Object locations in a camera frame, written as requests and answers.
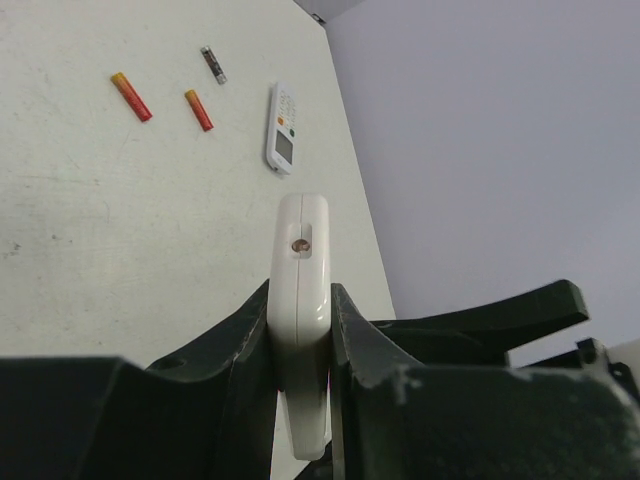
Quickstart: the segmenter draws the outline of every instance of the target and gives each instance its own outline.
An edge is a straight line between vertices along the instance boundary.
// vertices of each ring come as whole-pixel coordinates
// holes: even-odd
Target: remote control screen
[[[276,152],[293,165],[293,143],[279,131],[276,137]]]

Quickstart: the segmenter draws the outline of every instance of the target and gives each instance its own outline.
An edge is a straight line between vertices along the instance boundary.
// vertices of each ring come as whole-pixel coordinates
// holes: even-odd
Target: white device
[[[289,175],[293,169],[293,144],[296,136],[296,104],[293,90],[284,82],[273,87],[267,162],[276,172]]]
[[[321,195],[280,202],[267,326],[293,456],[317,460],[325,448],[331,329],[329,206]]]

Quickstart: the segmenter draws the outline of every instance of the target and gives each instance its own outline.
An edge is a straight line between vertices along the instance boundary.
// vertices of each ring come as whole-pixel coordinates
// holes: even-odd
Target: table
[[[229,81],[200,54],[210,44]],[[145,366],[269,275],[289,192],[331,208],[332,280],[394,318],[325,32],[290,0],[9,0],[0,10],[0,352]],[[109,81],[122,71],[153,118]],[[296,165],[264,161],[271,86],[297,95]],[[215,129],[203,132],[194,88]],[[273,478],[302,467],[279,420]]]

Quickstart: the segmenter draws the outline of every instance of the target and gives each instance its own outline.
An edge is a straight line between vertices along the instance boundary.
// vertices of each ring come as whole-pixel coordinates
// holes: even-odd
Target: white table
[[[325,32],[291,0],[9,0],[0,65],[2,355],[146,365],[180,347],[268,277],[289,192],[327,197],[332,280],[369,319],[394,317]],[[146,124],[110,83],[118,71],[152,111]],[[298,101],[284,179],[263,159],[279,79]],[[281,427],[273,477],[291,478],[303,464]]]

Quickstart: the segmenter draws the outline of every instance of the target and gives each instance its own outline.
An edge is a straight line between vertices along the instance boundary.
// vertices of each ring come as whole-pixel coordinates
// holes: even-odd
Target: orange battery tip
[[[124,76],[124,73],[118,72],[111,77],[111,82],[116,86],[118,91],[122,94],[124,99],[127,101],[131,109],[135,112],[141,122],[146,122],[153,115],[144,104],[140,96],[134,90],[134,88],[127,80],[127,77]]]
[[[200,103],[200,99],[198,98],[196,91],[188,90],[184,94],[184,97],[187,99],[187,102],[189,102],[191,110],[193,110],[193,114],[198,119],[198,122],[200,122],[202,130],[205,132],[211,130],[213,128],[213,123],[211,123],[211,119],[209,118],[209,115],[207,115],[207,111],[202,106],[202,103]]]

